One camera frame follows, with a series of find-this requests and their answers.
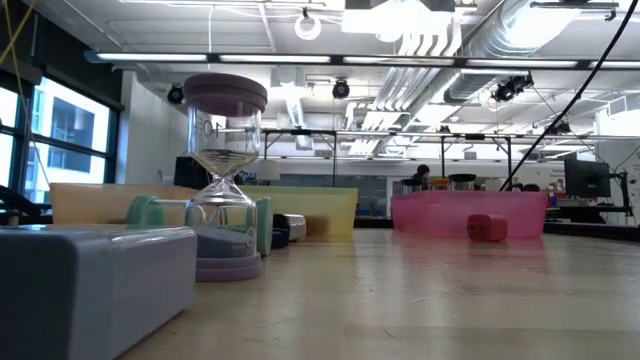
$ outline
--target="black cable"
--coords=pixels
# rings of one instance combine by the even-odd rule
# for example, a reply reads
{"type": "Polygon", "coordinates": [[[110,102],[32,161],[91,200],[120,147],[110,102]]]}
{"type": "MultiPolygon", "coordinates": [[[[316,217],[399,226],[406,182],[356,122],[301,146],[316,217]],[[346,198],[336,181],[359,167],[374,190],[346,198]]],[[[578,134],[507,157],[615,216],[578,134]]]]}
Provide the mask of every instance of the black cable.
{"type": "Polygon", "coordinates": [[[613,173],[615,174],[615,173],[616,173],[616,171],[618,170],[618,168],[619,168],[620,166],[622,166],[622,164],[624,164],[625,162],[627,162],[627,160],[629,160],[629,159],[630,159],[630,158],[631,158],[631,157],[636,153],[636,151],[638,151],[638,149],[640,149],[640,145],[638,145],[638,147],[636,147],[636,148],[635,148],[635,150],[633,150],[633,151],[631,152],[631,154],[629,154],[629,156],[627,156],[626,158],[624,158],[624,160],[622,160],[622,161],[620,162],[620,164],[618,164],[618,166],[616,166],[616,168],[615,168],[615,169],[613,169],[613,173]]]}
{"type": "Polygon", "coordinates": [[[529,155],[531,155],[533,150],[538,146],[538,144],[540,144],[542,139],[544,139],[544,137],[547,136],[547,134],[551,131],[551,129],[553,129],[556,126],[556,124],[562,118],[564,118],[567,115],[567,113],[569,112],[569,109],[571,109],[573,107],[573,105],[575,105],[575,103],[580,99],[580,97],[582,97],[582,93],[587,89],[587,87],[589,86],[589,84],[591,83],[593,78],[595,78],[595,76],[598,73],[598,71],[600,71],[600,68],[602,67],[602,64],[604,63],[604,61],[609,56],[609,53],[611,52],[611,50],[613,50],[614,46],[616,45],[616,43],[618,42],[618,40],[622,36],[622,33],[624,33],[624,29],[627,27],[627,24],[629,23],[629,20],[633,16],[633,13],[636,10],[636,6],[637,5],[638,5],[638,0],[632,0],[631,5],[629,5],[629,9],[627,10],[627,14],[625,15],[624,19],[622,20],[622,23],[620,24],[620,27],[618,28],[618,31],[616,31],[616,34],[613,36],[613,39],[611,39],[611,42],[609,43],[607,48],[604,50],[604,53],[602,53],[602,56],[600,57],[600,60],[598,60],[598,63],[596,63],[596,66],[593,68],[593,71],[591,71],[591,74],[589,74],[589,76],[587,77],[587,80],[585,80],[584,84],[582,84],[580,89],[576,92],[576,94],[573,97],[573,99],[571,99],[571,101],[569,101],[569,104],[567,104],[567,106],[564,108],[564,110],[562,110],[562,112],[558,116],[556,116],[555,120],[553,120],[553,122],[551,122],[551,124],[536,139],[536,141],[533,143],[533,145],[531,145],[529,150],[527,150],[527,152],[524,154],[522,159],[520,159],[520,161],[518,162],[518,165],[516,165],[516,167],[513,169],[513,171],[511,171],[511,174],[509,174],[509,177],[507,178],[507,180],[500,187],[500,191],[503,191],[504,188],[507,186],[507,184],[509,184],[511,182],[511,180],[513,179],[513,176],[516,174],[516,172],[518,172],[518,170],[520,170],[520,167],[522,167],[522,164],[524,164],[525,160],[527,160],[527,158],[529,157],[529,155]]]}
{"type": "MultiPolygon", "coordinates": [[[[549,108],[549,110],[551,110],[551,112],[553,113],[553,115],[558,116],[558,113],[557,113],[555,110],[553,110],[553,108],[551,107],[551,105],[549,105],[549,103],[547,102],[547,100],[546,100],[542,95],[540,95],[540,93],[538,92],[538,89],[536,89],[536,87],[535,87],[535,86],[532,86],[531,88],[533,89],[533,91],[535,91],[535,92],[536,92],[536,94],[538,94],[538,97],[540,98],[540,100],[542,100],[542,102],[544,102],[544,104],[545,104],[545,105],[547,105],[547,107],[549,108]]],[[[607,164],[607,166],[609,167],[609,169],[611,170],[611,172],[612,172],[613,174],[615,174],[615,173],[616,173],[617,168],[616,168],[616,169],[614,169],[613,167],[611,167],[611,165],[610,165],[607,161],[605,161],[602,157],[600,157],[600,155],[598,155],[598,153],[597,153],[595,150],[593,150],[593,147],[592,147],[591,145],[589,145],[589,144],[587,144],[586,142],[584,142],[584,140],[582,140],[582,139],[580,138],[580,136],[579,136],[578,134],[576,134],[576,133],[575,133],[575,131],[571,130],[571,133],[576,137],[576,139],[578,139],[578,140],[582,143],[582,145],[584,145],[584,146],[585,146],[589,151],[591,151],[591,153],[593,153],[593,155],[594,155],[598,160],[600,160],[600,161],[602,161],[603,163],[607,164]]],[[[618,179],[614,179],[614,181],[616,182],[616,184],[618,184],[618,186],[620,186],[620,180],[618,180],[618,179]]]]}

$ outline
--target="spotlight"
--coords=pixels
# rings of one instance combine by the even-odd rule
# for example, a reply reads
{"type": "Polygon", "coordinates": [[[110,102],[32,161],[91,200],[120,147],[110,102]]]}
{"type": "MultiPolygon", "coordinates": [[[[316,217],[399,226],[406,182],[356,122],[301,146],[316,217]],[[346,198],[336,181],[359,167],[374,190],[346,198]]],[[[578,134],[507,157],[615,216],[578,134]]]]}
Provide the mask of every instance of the spotlight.
{"type": "Polygon", "coordinates": [[[440,129],[438,129],[436,132],[439,134],[451,134],[451,130],[447,125],[441,125],[440,129]]]}
{"type": "Polygon", "coordinates": [[[549,130],[549,135],[571,134],[572,132],[573,131],[571,131],[571,127],[567,121],[560,121],[556,126],[549,130]]]}
{"type": "Polygon", "coordinates": [[[171,85],[171,90],[169,90],[169,93],[167,94],[167,101],[174,105],[180,105],[183,103],[184,91],[182,90],[182,85],[171,85]]]}
{"type": "Polygon", "coordinates": [[[347,85],[347,80],[336,80],[332,94],[334,99],[342,100],[347,98],[349,96],[349,85],[347,85]]]}
{"type": "Polygon", "coordinates": [[[496,91],[491,94],[491,98],[496,102],[511,101],[531,86],[533,86],[531,75],[513,76],[508,81],[499,83],[496,91]]]}

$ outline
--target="wire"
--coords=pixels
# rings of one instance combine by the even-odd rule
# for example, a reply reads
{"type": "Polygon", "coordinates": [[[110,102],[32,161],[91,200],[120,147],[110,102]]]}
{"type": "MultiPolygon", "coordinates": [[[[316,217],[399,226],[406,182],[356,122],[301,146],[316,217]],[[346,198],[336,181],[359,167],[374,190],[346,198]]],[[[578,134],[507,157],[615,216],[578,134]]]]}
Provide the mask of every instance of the wire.
{"type": "MultiPolygon", "coordinates": [[[[24,29],[24,26],[27,24],[27,20],[29,20],[31,13],[33,12],[33,7],[36,5],[37,2],[38,0],[31,1],[31,5],[29,5],[29,9],[27,9],[27,13],[24,14],[24,17],[22,18],[22,21],[20,22],[20,25],[18,25],[18,28],[16,29],[16,33],[13,36],[11,36],[11,27],[9,27],[10,40],[9,40],[9,44],[7,44],[7,47],[2,52],[2,55],[0,55],[0,66],[4,62],[4,59],[7,57],[7,55],[9,54],[9,51],[11,51],[11,49],[14,48],[16,40],[18,39],[18,36],[20,36],[22,29],[24,29]]],[[[3,4],[4,4],[5,11],[7,12],[7,19],[9,19],[9,4],[4,0],[3,0],[3,4]]]]}
{"type": "MultiPolygon", "coordinates": [[[[242,15],[242,16],[248,16],[248,17],[257,17],[257,18],[262,18],[262,15],[256,15],[256,14],[249,14],[243,11],[238,11],[233,7],[219,7],[219,9],[228,11],[230,13],[234,13],[236,15],[242,15]]],[[[287,19],[287,18],[298,18],[300,15],[296,14],[296,15],[265,15],[264,17],[266,17],[267,19],[287,19]]]]}
{"type": "Polygon", "coordinates": [[[5,16],[7,19],[7,32],[9,33],[9,37],[12,38],[12,41],[9,42],[9,48],[8,50],[10,50],[11,52],[11,56],[13,58],[13,66],[15,68],[16,71],[16,78],[17,78],[17,82],[18,82],[18,92],[20,93],[20,103],[22,104],[22,111],[24,112],[24,116],[25,116],[25,122],[26,122],[26,130],[25,130],[25,137],[27,139],[27,142],[31,141],[33,142],[33,151],[35,153],[36,159],[38,159],[38,163],[40,164],[40,168],[42,169],[42,175],[44,175],[44,179],[47,182],[47,186],[49,188],[51,188],[51,183],[49,182],[49,177],[47,176],[47,171],[44,168],[44,164],[42,164],[42,159],[40,158],[40,151],[38,150],[38,146],[36,144],[35,139],[33,139],[32,135],[32,131],[31,131],[31,114],[29,113],[29,108],[27,106],[27,102],[25,101],[25,96],[24,96],[24,90],[22,89],[22,78],[20,77],[20,66],[18,65],[18,58],[16,56],[16,51],[15,51],[15,47],[14,47],[14,43],[15,43],[15,39],[17,39],[17,37],[13,36],[13,30],[11,29],[11,17],[9,16],[9,4],[7,2],[7,0],[2,0],[2,4],[4,5],[4,12],[5,12],[5,16]]]}
{"type": "Polygon", "coordinates": [[[511,180],[513,179],[513,176],[518,172],[518,170],[520,170],[520,167],[522,167],[522,164],[524,164],[524,162],[527,160],[529,155],[531,155],[533,150],[535,150],[535,148],[538,146],[538,144],[540,144],[542,139],[544,139],[544,137],[547,136],[547,134],[551,131],[551,129],[553,129],[556,126],[556,124],[563,117],[565,117],[567,115],[567,113],[569,112],[569,109],[571,109],[573,107],[573,105],[575,105],[575,103],[582,97],[582,93],[587,89],[587,87],[589,86],[589,84],[591,83],[593,78],[595,78],[595,76],[598,73],[598,71],[600,71],[600,68],[602,67],[602,64],[607,59],[607,57],[609,56],[609,53],[611,52],[611,50],[613,50],[614,46],[616,45],[616,43],[618,42],[618,40],[622,36],[622,33],[624,32],[624,29],[627,27],[627,24],[629,23],[629,20],[633,16],[633,13],[634,13],[637,5],[638,5],[638,0],[632,0],[631,5],[629,5],[629,9],[627,10],[627,14],[624,17],[624,20],[622,20],[622,23],[620,24],[620,27],[618,28],[618,31],[616,31],[616,34],[613,36],[613,39],[611,39],[611,42],[609,43],[607,48],[602,53],[602,56],[600,57],[600,60],[598,60],[598,62],[596,63],[596,66],[593,68],[593,70],[591,71],[591,73],[589,74],[587,79],[585,80],[584,84],[582,84],[580,89],[576,92],[576,94],[573,96],[571,101],[569,101],[569,104],[567,104],[567,106],[564,108],[564,110],[562,110],[562,112],[558,116],[556,116],[555,120],[553,120],[553,122],[551,122],[551,124],[549,124],[549,126],[536,139],[536,141],[533,143],[533,145],[531,145],[529,150],[527,150],[527,152],[524,154],[522,159],[520,159],[520,161],[518,162],[518,165],[516,165],[515,169],[513,169],[511,174],[509,174],[509,177],[507,178],[507,180],[500,187],[500,191],[504,190],[504,188],[507,186],[507,184],[511,182],[511,180]]]}
{"type": "Polygon", "coordinates": [[[624,164],[625,162],[627,162],[627,160],[629,160],[629,159],[630,159],[630,158],[631,158],[631,157],[636,153],[636,151],[638,151],[638,149],[640,149],[640,145],[638,145],[638,146],[637,146],[637,147],[636,147],[636,148],[631,152],[631,154],[629,154],[629,156],[627,156],[626,158],[624,158],[624,160],[622,160],[622,161],[620,162],[620,164],[618,164],[618,166],[616,166],[616,167],[615,167],[615,169],[613,169],[613,172],[615,173],[615,172],[616,172],[616,170],[618,170],[618,168],[619,168],[620,166],[622,166],[622,164],[624,164]]]}
{"type": "MultiPolygon", "coordinates": [[[[558,116],[558,113],[553,110],[553,108],[551,107],[551,105],[549,105],[549,103],[547,102],[547,100],[540,95],[540,93],[538,92],[538,89],[535,88],[535,86],[531,87],[533,89],[533,91],[536,92],[536,94],[538,94],[538,96],[540,97],[540,99],[542,100],[542,103],[547,105],[547,107],[549,108],[549,110],[551,110],[551,113],[553,113],[553,115],[558,116]]],[[[580,138],[580,136],[578,134],[576,134],[573,130],[571,130],[571,133],[576,137],[576,139],[578,139],[578,141],[580,141],[582,143],[582,145],[586,146],[587,149],[589,149],[589,151],[591,151],[593,153],[593,155],[595,155],[596,158],[598,158],[598,160],[602,161],[603,163],[607,164],[607,166],[609,167],[609,169],[613,170],[613,172],[615,173],[616,171],[611,167],[611,165],[609,165],[608,162],[606,162],[602,157],[600,157],[600,155],[598,155],[598,153],[595,152],[595,150],[593,150],[593,148],[591,147],[591,145],[587,144],[586,142],[584,142],[584,140],[582,140],[580,138]]]]}

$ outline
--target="wall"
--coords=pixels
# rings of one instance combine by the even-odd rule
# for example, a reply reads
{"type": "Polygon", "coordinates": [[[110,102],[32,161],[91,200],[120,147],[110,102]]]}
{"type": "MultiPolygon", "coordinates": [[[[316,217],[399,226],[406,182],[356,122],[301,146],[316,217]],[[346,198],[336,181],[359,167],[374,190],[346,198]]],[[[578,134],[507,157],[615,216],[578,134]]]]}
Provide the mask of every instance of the wall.
{"type": "MultiPolygon", "coordinates": [[[[333,162],[330,160],[285,160],[277,159],[282,174],[330,175],[333,162]]],[[[432,175],[440,175],[440,162],[436,161],[338,161],[336,173],[339,175],[377,175],[407,178],[416,172],[419,164],[427,164],[432,175]]],[[[257,171],[257,162],[247,168],[257,171]]],[[[474,162],[447,162],[446,174],[472,173],[481,177],[506,178],[507,164],[474,162]]],[[[537,184],[546,189],[550,182],[564,178],[562,163],[525,164],[518,171],[518,182],[537,184]]]]}
{"type": "MultiPolygon", "coordinates": [[[[629,136],[640,135],[640,126],[637,123],[638,110],[618,113],[609,116],[604,109],[596,113],[596,134],[629,136]]],[[[629,200],[631,206],[640,209],[640,140],[636,141],[600,141],[596,144],[596,152],[602,160],[607,162],[613,170],[620,173],[626,171],[628,175],[629,200]]],[[[620,186],[611,180],[611,200],[617,206],[622,206],[622,190],[620,186]]],[[[625,218],[623,214],[601,214],[608,224],[625,225],[628,222],[637,224],[640,220],[635,211],[635,218],[625,218]]]]}
{"type": "Polygon", "coordinates": [[[124,73],[116,182],[159,184],[187,149],[187,116],[124,73]]]}

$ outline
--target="wooden table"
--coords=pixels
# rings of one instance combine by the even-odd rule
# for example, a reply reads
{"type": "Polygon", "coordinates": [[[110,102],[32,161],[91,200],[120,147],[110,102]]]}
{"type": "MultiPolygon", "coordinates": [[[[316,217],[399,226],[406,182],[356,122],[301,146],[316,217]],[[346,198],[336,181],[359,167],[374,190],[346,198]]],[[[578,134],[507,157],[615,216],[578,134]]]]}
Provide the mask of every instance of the wooden table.
{"type": "Polygon", "coordinates": [[[360,230],[197,293],[121,359],[640,359],[640,247],[609,240],[360,230]]]}

